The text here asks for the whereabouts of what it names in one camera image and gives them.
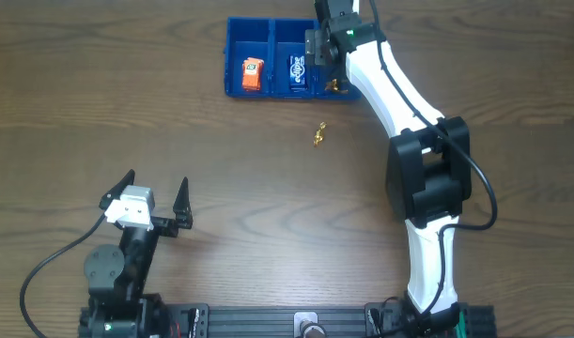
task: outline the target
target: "blue bin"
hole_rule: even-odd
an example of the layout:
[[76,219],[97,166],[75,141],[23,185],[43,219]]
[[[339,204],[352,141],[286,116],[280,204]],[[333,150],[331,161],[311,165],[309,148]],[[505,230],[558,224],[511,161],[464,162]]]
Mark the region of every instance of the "blue bin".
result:
[[[307,89],[291,91],[288,58],[305,54],[305,30],[318,29],[311,19],[228,18],[225,47],[225,92],[233,98],[285,98],[357,100],[361,94],[354,86],[343,87],[348,94],[324,90],[333,69],[306,67]],[[264,60],[261,90],[242,89],[242,63],[247,57]]]

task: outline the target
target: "orange tic tac box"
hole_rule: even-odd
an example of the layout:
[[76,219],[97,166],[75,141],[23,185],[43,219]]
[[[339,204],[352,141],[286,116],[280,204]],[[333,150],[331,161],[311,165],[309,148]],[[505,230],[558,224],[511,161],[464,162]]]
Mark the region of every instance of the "orange tic tac box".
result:
[[261,71],[264,69],[264,60],[253,57],[242,63],[242,88],[248,91],[261,90]]

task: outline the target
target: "wood grain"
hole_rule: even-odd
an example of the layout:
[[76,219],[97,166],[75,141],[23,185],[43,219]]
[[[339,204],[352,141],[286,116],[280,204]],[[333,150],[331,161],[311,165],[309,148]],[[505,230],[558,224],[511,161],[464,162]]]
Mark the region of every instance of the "wood grain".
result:
[[[574,1],[379,7],[411,81],[469,122],[499,197],[492,230],[456,234],[459,298],[495,305],[501,336],[574,335]],[[165,216],[190,179],[194,229],[161,239],[147,283],[167,301],[352,305],[405,289],[407,235],[371,108],[226,97],[228,16],[314,11],[305,0],[0,0],[0,336],[30,336],[23,278],[90,227],[130,168]],[[326,141],[313,148],[320,121]],[[475,181],[463,219],[481,222],[488,206]],[[118,238],[103,227],[32,282],[44,332],[75,336],[84,257]]]

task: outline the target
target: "black cable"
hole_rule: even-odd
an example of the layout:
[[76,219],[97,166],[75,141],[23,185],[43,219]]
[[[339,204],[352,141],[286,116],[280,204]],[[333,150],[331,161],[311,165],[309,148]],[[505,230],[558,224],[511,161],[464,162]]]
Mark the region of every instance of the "black cable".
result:
[[37,337],[46,338],[46,336],[36,327],[36,325],[34,324],[32,319],[30,319],[30,315],[27,313],[27,310],[25,308],[25,291],[27,290],[27,286],[30,284],[30,281],[32,281],[32,278],[34,278],[34,276],[36,276],[36,274],[40,271],[40,269],[42,269],[45,265],[49,264],[52,260],[54,260],[55,258],[60,256],[61,254],[63,254],[67,250],[69,250],[69,249],[73,248],[74,246],[82,243],[85,239],[90,237],[90,235],[92,235],[92,233],[94,233],[95,230],[97,230],[99,225],[101,225],[101,223],[104,219],[105,219],[105,214],[103,213],[99,217],[97,222],[92,226],[92,228],[90,228],[90,230],[88,230],[87,233],[83,234],[80,238],[74,240],[72,243],[59,249],[56,253],[53,253],[49,257],[45,258],[34,269],[32,269],[32,271],[27,275],[27,277],[25,277],[25,281],[23,281],[23,285],[22,285],[22,290],[20,291],[20,309],[22,310],[22,315],[23,315],[23,319],[25,320],[25,323],[27,324],[27,326],[30,327],[30,329],[32,329],[32,331],[36,334]]
[[422,113],[420,113],[420,111],[418,109],[416,109],[416,107],[414,107],[414,105],[410,102],[410,100],[405,95],[403,90],[397,84],[393,75],[391,75],[391,73],[389,72],[386,63],[384,62],[384,58],[382,56],[382,48],[380,46],[380,44],[381,44],[380,37],[382,36],[382,33],[380,32],[379,12],[377,10],[377,5],[376,5],[375,1],[374,0],[369,0],[369,1],[370,1],[370,6],[372,7],[372,12],[374,14],[375,35],[376,35],[376,39],[377,39],[377,46],[379,49],[380,67],[384,71],[385,75],[387,75],[387,77],[389,78],[389,81],[391,82],[391,84],[397,90],[397,93],[399,94],[399,96],[401,96],[401,99],[403,99],[406,102],[408,107],[414,113],[414,116],[418,117],[418,119],[420,119],[425,125],[427,125],[427,128],[429,128],[431,131],[435,132],[437,134],[437,136],[439,136],[442,140],[444,140],[445,143],[447,143],[452,149],[454,149],[462,157],[462,159],[464,159],[464,161],[466,161],[473,168],[473,170],[476,172],[476,174],[481,179],[481,182],[483,183],[483,186],[485,187],[485,190],[487,191],[487,194],[489,196],[489,202],[491,203],[491,218],[485,224],[483,224],[483,225],[469,225],[469,224],[463,224],[463,223],[460,223],[460,224],[452,223],[452,224],[445,225],[439,231],[438,238],[439,238],[439,250],[440,250],[440,254],[441,254],[441,277],[439,280],[439,285],[437,287],[437,293],[435,294],[435,298],[428,305],[428,307],[421,313],[421,316],[425,316],[425,315],[430,314],[430,310],[432,310],[432,308],[435,306],[435,303],[437,303],[437,300],[439,299],[439,296],[441,295],[441,293],[443,291],[443,284],[445,282],[445,249],[443,246],[443,233],[447,229],[455,229],[455,228],[456,229],[463,229],[463,230],[474,230],[474,231],[482,231],[482,230],[487,230],[487,229],[491,228],[493,226],[493,224],[495,223],[495,221],[497,220],[497,201],[495,199],[495,192],[493,191],[493,188],[491,187],[491,184],[489,183],[487,176],[485,176],[485,173],[483,173],[483,171],[478,166],[478,164],[476,164],[476,162],[462,148],[460,148],[447,135],[445,135],[444,132],[442,132],[439,128],[437,128],[433,124],[431,124],[422,115]]

